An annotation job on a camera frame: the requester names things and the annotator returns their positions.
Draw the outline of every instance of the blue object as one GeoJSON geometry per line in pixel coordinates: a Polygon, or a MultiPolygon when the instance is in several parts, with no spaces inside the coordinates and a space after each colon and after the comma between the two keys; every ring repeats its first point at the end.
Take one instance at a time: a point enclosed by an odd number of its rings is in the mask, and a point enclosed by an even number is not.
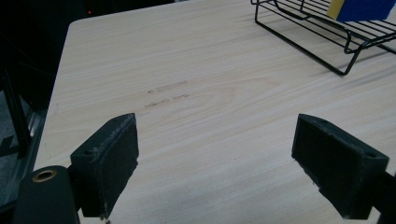
{"type": "Polygon", "coordinates": [[[395,6],[396,0],[345,0],[338,21],[382,21],[395,6]]]}

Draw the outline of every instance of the table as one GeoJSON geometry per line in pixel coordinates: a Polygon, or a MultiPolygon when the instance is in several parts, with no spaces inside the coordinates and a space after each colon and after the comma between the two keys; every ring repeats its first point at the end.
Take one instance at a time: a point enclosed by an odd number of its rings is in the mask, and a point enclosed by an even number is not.
{"type": "Polygon", "coordinates": [[[394,174],[395,56],[364,51],[339,77],[253,13],[249,1],[197,0],[72,23],[35,169],[70,165],[107,120],[135,112],[139,165],[112,223],[361,223],[291,158],[295,125],[299,113],[327,119],[388,155],[394,174]]]}

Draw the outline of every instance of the black wire rack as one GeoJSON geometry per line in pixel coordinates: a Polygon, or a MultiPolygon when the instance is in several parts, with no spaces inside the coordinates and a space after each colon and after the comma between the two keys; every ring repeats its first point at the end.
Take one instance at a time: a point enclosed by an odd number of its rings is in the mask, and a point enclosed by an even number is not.
{"type": "Polygon", "coordinates": [[[396,54],[396,49],[385,45],[386,42],[396,39],[396,24],[391,21],[355,21],[339,22],[326,15],[330,0],[250,0],[256,6],[255,22],[262,28],[278,36],[318,63],[332,70],[339,76],[349,73],[363,49],[378,47],[387,52],[396,54]],[[327,39],[330,43],[350,54],[350,61],[344,71],[328,63],[324,59],[300,44],[282,35],[276,30],[259,21],[259,12],[263,10],[291,21],[305,30],[327,39]]]}

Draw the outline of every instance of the light wood grain surface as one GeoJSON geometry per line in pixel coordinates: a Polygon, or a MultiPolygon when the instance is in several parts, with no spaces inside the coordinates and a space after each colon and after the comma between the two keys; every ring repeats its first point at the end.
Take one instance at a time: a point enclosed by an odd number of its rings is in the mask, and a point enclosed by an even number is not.
{"type": "Polygon", "coordinates": [[[395,59],[366,50],[338,77],[259,27],[246,0],[76,21],[35,168],[70,165],[107,120],[135,112],[139,165],[111,223],[362,223],[343,220],[291,158],[295,125],[299,113],[327,119],[390,156],[394,174],[395,59]]]}

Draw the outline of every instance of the gray floor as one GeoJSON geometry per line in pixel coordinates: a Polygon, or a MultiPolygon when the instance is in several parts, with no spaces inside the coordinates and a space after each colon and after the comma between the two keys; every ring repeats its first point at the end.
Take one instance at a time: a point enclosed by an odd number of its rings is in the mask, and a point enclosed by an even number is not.
{"type": "MultiPolygon", "coordinates": [[[[41,139],[42,129],[47,111],[32,111],[28,104],[21,99],[23,110],[28,121],[30,130],[36,130],[28,153],[24,158],[18,159],[18,154],[14,153],[0,157],[0,205],[13,201],[17,198],[21,179],[32,172],[35,164],[35,155],[41,139]]],[[[9,115],[6,97],[0,91],[0,144],[3,138],[14,136],[11,146],[17,146],[18,141],[11,116],[9,115]]]]}

